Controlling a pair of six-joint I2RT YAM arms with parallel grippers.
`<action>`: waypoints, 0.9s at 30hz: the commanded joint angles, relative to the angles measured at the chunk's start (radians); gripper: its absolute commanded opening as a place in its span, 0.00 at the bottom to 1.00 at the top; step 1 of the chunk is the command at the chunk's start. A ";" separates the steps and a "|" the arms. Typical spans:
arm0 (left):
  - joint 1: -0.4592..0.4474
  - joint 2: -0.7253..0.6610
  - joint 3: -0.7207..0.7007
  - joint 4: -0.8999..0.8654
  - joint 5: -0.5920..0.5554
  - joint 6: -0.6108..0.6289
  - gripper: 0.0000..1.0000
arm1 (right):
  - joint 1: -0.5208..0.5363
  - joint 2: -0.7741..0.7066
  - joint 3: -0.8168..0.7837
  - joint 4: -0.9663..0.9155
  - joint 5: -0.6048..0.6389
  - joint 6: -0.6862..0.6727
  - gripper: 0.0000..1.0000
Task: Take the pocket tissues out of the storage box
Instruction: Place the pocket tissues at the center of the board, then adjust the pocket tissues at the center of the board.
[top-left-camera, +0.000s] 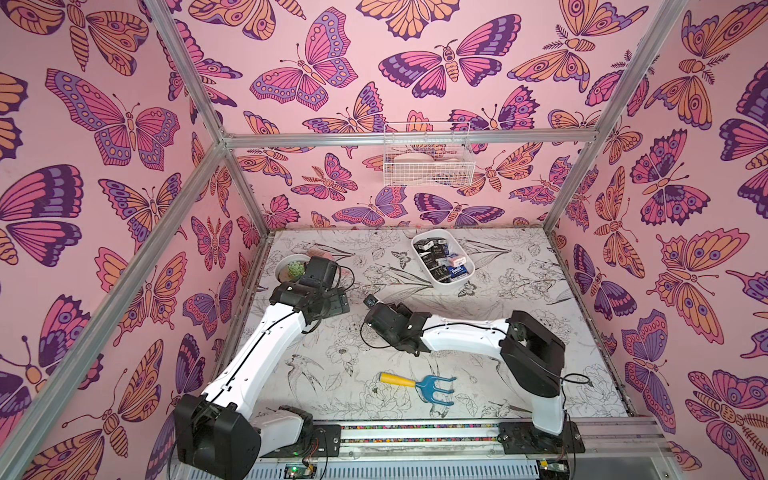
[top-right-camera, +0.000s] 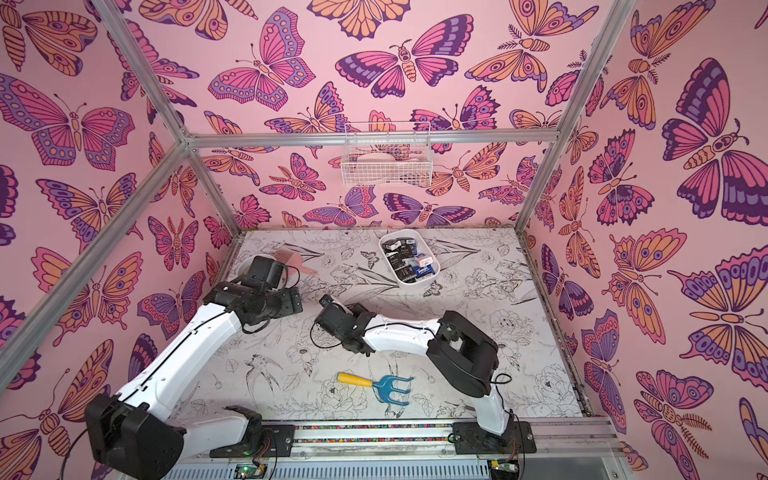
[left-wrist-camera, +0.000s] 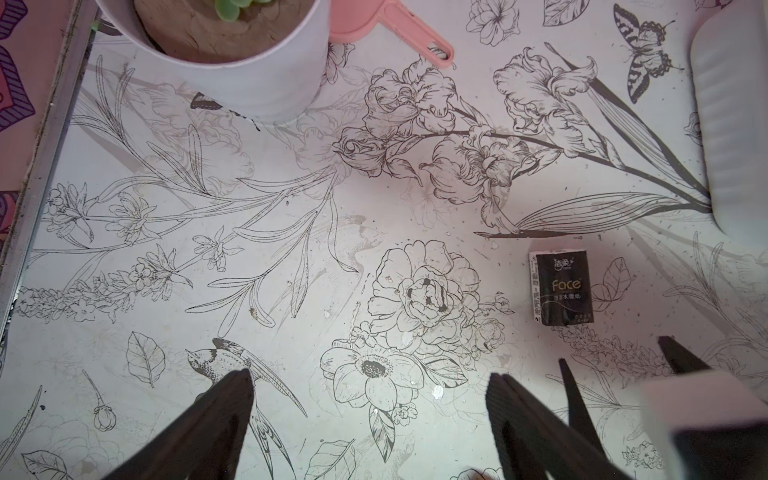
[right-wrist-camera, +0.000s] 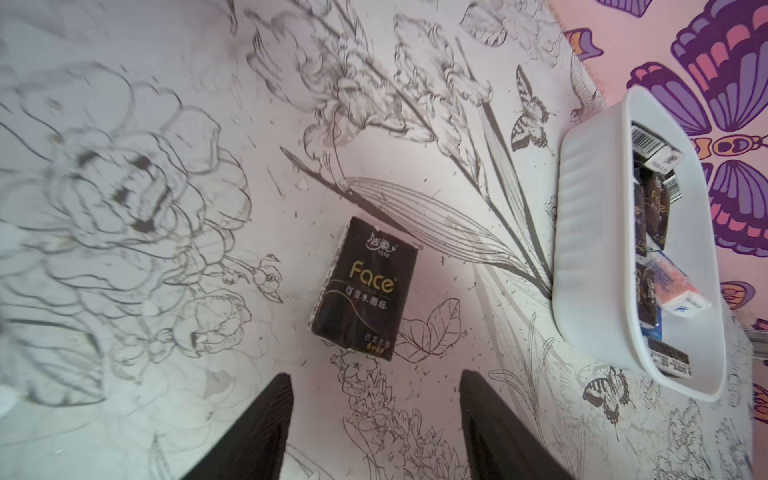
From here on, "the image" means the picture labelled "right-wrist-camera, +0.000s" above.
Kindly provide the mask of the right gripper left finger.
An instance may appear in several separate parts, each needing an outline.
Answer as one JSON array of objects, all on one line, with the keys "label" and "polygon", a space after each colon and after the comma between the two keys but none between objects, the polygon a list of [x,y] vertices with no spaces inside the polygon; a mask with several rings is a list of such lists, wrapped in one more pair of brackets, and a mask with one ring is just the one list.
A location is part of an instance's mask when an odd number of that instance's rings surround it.
[{"label": "right gripper left finger", "polygon": [[187,479],[277,479],[294,406],[291,377],[277,374]]}]

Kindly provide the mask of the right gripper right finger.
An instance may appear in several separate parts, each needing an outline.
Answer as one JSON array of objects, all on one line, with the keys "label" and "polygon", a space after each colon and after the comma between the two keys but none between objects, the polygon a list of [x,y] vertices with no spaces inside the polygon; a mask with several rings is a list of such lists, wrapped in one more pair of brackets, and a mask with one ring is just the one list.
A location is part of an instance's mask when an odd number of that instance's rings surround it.
[{"label": "right gripper right finger", "polygon": [[494,388],[475,371],[461,374],[462,431],[473,479],[569,479]]}]

